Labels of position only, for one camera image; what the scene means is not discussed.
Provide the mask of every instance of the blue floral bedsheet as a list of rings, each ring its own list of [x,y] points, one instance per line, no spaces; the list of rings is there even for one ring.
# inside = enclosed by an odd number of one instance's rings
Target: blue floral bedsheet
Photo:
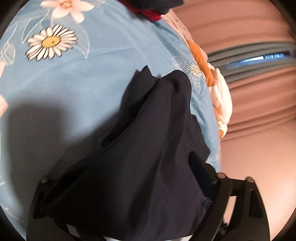
[[[59,158],[78,161],[117,121],[136,70],[175,69],[192,83],[191,111],[220,170],[216,119],[205,79],[164,21],[136,16],[116,0],[30,0],[0,40],[0,205],[25,229],[38,181]]]

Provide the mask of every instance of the leaf print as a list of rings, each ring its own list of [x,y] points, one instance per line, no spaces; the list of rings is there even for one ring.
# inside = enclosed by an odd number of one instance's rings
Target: leaf print
[[[92,3],[97,9],[101,11],[101,13],[104,12],[103,3],[105,3],[105,0],[89,0],[90,3]]]
[[[42,18],[39,22],[37,22],[37,23],[33,26],[33,28],[31,28],[31,30],[28,32],[28,34],[24,37],[25,32],[26,32],[26,29],[27,29],[29,23],[30,23],[31,20],[32,20],[32,19],[29,19],[29,21],[28,21],[28,23],[27,23],[27,25],[26,25],[26,27],[25,27],[23,33],[22,33],[22,44],[24,44],[24,43],[26,42],[26,40],[27,40],[28,36],[30,35],[30,33],[31,33],[31,32],[32,32],[32,31],[33,31],[38,25],[40,25],[40,24],[42,23],[42,21],[48,16],[48,14],[49,14],[49,11],[46,13],[45,16],[43,16],[43,18]]]
[[[196,80],[196,77],[194,75],[192,75],[192,74],[190,74],[188,78],[190,80],[190,83],[194,83],[195,80]]]
[[[40,7],[39,4],[31,4],[30,7],[26,7],[25,11],[19,11],[11,23],[28,22],[35,19],[40,19],[44,17],[47,12],[48,9]]]
[[[211,156],[208,159],[208,161],[210,161],[210,162],[218,162],[218,161],[220,161],[220,155],[219,154],[215,154],[215,155]]]
[[[14,27],[13,32],[6,41],[5,45],[0,49],[0,77],[4,71],[5,66],[12,65],[15,60],[15,47],[11,43],[9,43],[9,41],[15,33],[17,26],[18,23],[15,23],[8,28],[7,32],[9,33],[9,31]]]
[[[192,108],[194,109],[194,111],[195,111],[195,115],[196,115],[196,116],[199,116],[196,102],[190,102],[190,105],[191,105]]]
[[[0,61],[5,63],[5,66],[12,65],[15,59],[15,47],[7,42],[0,52]]]
[[[70,16],[60,19],[51,18],[51,26],[53,27],[56,24],[61,24],[75,30],[75,34],[79,37],[79,42],[73,47],[77,48],[83,53],[84,57],[87,58],[90,49],[90,41],[86,30],[80,24],[74,22]]]
[[[200,95],[201,86],[200,86],[200,79],[195,79],[194,81],[194,89],[198,95]]]
[[[6,29],[6,31],[4,32],[1,38],[1,42],[5,42],[5,44],[2,46],[2,48],[0,48],[0,51],[2,51],[2,49],[5,48],[5,46],[7,46],[7,43],[10,41],[10,39],[14,35],[15,30],[17,29],[17,26],[18,26],[18,22],[12,24],[11,26],[9,25],[9,27]]]
[[[186,69],[188,69],[187,65],[186,65],[186,59],[181,57],[181,56],[175,56],[175,57],[172,57],[172,61],[173,61],[173,67],[176,69],[176,70],[180,70],[180,71],[185,71]]]

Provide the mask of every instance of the red fabric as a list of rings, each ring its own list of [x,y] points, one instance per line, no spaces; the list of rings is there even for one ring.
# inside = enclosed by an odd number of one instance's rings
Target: red fabric
[[[141,13],[151,22],[156,22],[161,19],[160,13],[155,10],[140,10],[140,9],[134,8],[130,3],[126,2],[125,0],[118,0],[118,1],[124,4],[133,13]]]

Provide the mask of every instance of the white fabric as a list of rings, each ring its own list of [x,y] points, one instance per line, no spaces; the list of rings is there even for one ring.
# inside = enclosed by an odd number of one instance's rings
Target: white fabric
[[[161,16],[184,40],[185,44],[189,47],[187,41],[190,40],[192,42],[192,36],[186,26],[182,23],[182,21],[177,17],[172,9],[166,15]],[[200,48],[202,55],[204,56],[205,60],[207,61],[207,54]]]
[[[216,107],[219,114],[219,130],[223,131],[222,137],[224,137],[227,132],[227,124],[229,123],[230,117],[232,115],[231,95],[227,83],[223,75],[220,73],[220,70],[218,68],[214,68],[210,63],[207,65],[210,68],[215,80],[215,85],[209,87],[209,92],[212,103]]]
[[[188,237],[184,237],[184,238],[179,238],[179,239],[174,239],[174,240],[167,240],[167,241],[188,241],[190,238],[192,237],[191,236],[188,236]],[[113,238],[108,238],[108,237],[104,237],[106,239],[106,241],[119,241],[119,240],[116,240],[116,239],[113,239]]]

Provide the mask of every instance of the screw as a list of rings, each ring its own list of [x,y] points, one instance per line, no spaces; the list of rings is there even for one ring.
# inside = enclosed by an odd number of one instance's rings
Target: screw
[[[206,200],[203,202],[203,205],[204,205],[204,207],[209,208],[209,206],[210,206],[211,203],[212,203],[211,200],[206,199]]]
[[[46,177],[43,177],[43,178],[41,178],[41,180],[40,180],[40,183],[46,183],[47,182],[47,178]]]
[[[254,181],[254,179],[253,178],[251,178],[251,177],[247,177],[247,179],[246,179],[248,182],[250,182],[250,183],[254,183],[255,181]]]
[[[219,172],[217,174],[217,177],[220,178],[220,179],[224,179],[224,178],[226,178],[226,175],[223,172]]]

